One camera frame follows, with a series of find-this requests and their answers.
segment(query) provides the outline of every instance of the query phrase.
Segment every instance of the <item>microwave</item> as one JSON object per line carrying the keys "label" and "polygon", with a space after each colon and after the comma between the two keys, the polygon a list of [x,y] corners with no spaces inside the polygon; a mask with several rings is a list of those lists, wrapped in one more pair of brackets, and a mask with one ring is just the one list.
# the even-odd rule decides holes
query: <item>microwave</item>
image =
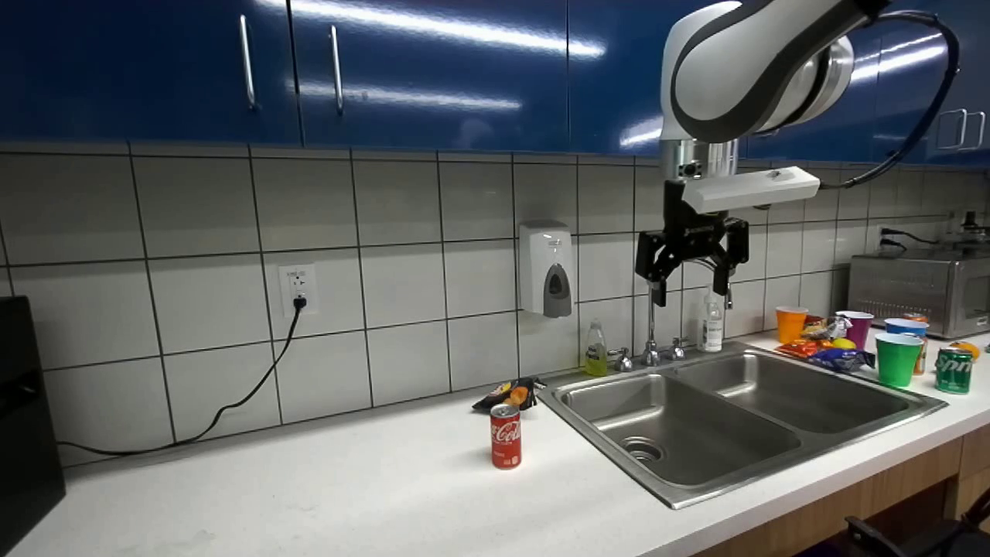
{"label": "microwave", "polygon": [[990,331],[990,250],[892,250],[853,256],[849,309],[888,317],[921,313],[928,335],[953,339]]}
{"label": "microwave", "polygon": [[65,496],[31,306],[0,297],[0,555]]}

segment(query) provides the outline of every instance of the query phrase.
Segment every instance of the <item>cabinet handle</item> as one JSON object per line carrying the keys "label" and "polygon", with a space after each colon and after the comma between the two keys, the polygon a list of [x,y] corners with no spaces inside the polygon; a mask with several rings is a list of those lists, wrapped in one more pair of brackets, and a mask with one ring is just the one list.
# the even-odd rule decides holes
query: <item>cabinet handle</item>
{"label": "cabinet handle", "polygon": [[250,46],[248,45],[248,18],[241,15],[241,60],[245,66],[245,89],[247,90],[247,108],[254,110],[254,76],[250,70]]}
{"label": "cabinet handle", "polygon": [[954,144],[952,144],[952,145],[940,146],[938,144],[938,141],[939,140],[938,140],[938,134],[937,134],[935,148],[938,149],[938,150],[940,150],[940,151],[955,151],[955,150],[959,149],[960,147],[962,147],[962,145],[964,143],[966,143],[966,120],[969,117],[969,113],[966,112],[966,109],[965,108],[956,108],[955,110],[946,110],[945,112],[942,112],[941,114],[939,114],[939,128],[941,128],[941,117],[942,116],[945,116],[946,114],[955,114],[955,113],[958,113],[960,116],[962,116],[962,119],[961,119],[962,126],[960,126],[960,128],[959,128],[959,140],[957,142],[955,142]]}
{"label": "cabinet handle", "polygon": [[334,54],[334,95],[337,97],[337,113],[344,114],[344,86],[341,81],[341,52],[337,48],[337,26],[330,26],[330,47]]}
{"label": "cabinet handle", "polygon": [[[983,147],[983,131],[986,129],[987,126],[987,113],[981,110],[979,112],[973,112],[973,114],[980,117],[979,138],[976,140],[976,145],[974,145],[973,147],[963,147],[962,149],[960,149],[960,151],[976,151],[977,149]],[[967,120],[969,119],[969,114],[966,114],[966,119]]]}

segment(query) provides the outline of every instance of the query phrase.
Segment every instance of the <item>wall socket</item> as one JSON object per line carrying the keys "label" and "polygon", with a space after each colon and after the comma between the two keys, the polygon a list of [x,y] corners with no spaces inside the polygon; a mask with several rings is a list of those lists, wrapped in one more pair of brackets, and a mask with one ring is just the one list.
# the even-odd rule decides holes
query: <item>wall socket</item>
{"label": "wall socket", "polygon": [[278,281],[282,291],[282,312],[291,319],[296,314],[292,300],[297,297],[306,298],[306,307],[302,315],[319,313],[320,296],[316,290],[316,266],[284,265],[278,268]]}

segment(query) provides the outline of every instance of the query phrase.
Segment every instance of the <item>sink drain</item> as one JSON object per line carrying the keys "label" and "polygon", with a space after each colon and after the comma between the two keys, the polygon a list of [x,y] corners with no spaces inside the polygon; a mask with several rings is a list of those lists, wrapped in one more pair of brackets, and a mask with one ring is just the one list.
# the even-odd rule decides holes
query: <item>sink drain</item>
{"label": "sink drain", "polygon": [[663,449],[648,437],[627,437],[619,446],[640,462],[654,462],[663,458]]}

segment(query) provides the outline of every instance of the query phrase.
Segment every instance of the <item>green plastic cup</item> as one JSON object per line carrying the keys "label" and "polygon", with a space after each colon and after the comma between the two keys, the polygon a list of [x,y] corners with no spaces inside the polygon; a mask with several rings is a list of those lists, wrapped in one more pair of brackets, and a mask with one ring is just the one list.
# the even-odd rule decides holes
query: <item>green plastic cup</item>
{"label": "green plastic cup", "polygon": [[891,387],[911,384],[915,362],[922,353],[924,341],[918,337],[896,333],[876,335],[876,359],[880,383]]}

